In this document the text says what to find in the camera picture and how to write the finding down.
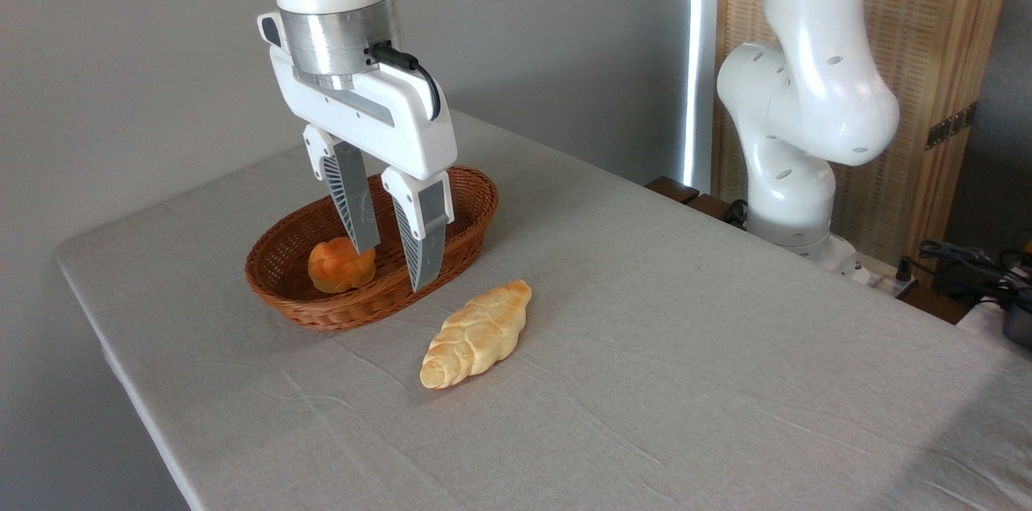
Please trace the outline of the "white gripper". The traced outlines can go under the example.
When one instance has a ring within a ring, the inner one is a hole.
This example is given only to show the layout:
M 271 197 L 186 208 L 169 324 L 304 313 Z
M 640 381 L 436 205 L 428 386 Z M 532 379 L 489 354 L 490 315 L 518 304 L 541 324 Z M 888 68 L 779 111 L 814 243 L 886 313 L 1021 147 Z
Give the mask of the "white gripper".
M 328 188 L 347 236 L 358 253 L 381 242 L 362 155 L 367 152 L 393 166 L 382 173 L 382 184 L 397 217 L 410 286 L 415 292 L 427 287 L 441 272 L 447 225 L 455 218 L 443 172 L 457 158 L 445 98 L 436 114 L 427 79 L 384 64 L 352 75 L 350 89 L 321 88 L 295 67 L 281 15 L 259 15 L 258 25 L 281 96 L 310 123 L 303 132 L 310 165 Z

